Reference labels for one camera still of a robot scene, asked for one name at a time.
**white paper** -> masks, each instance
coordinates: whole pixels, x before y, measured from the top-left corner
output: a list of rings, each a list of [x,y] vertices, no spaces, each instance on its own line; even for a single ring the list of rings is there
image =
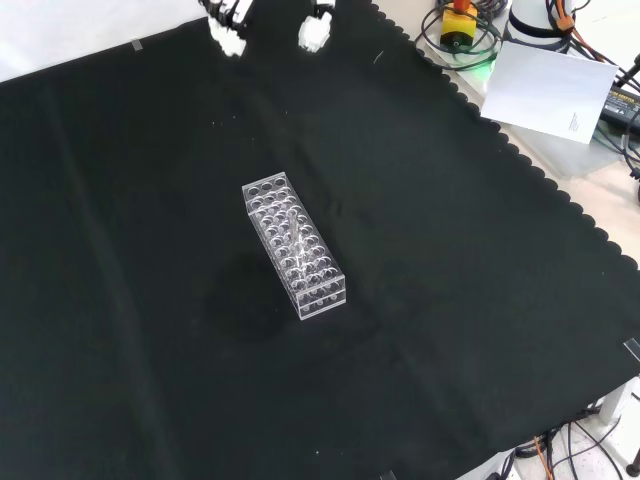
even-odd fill
[[[589,143],[617,68],[505,42],[482,116]]]

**black tablecloth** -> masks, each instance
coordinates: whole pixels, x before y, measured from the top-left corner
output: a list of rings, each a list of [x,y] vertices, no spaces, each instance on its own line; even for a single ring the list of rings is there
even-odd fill
[[[308,9],[0,86],[3,479],[453,479],[637,372],[636,264],[366,0],[316,56]],[[306,322],[242,202],[280,171],[347,276]]]

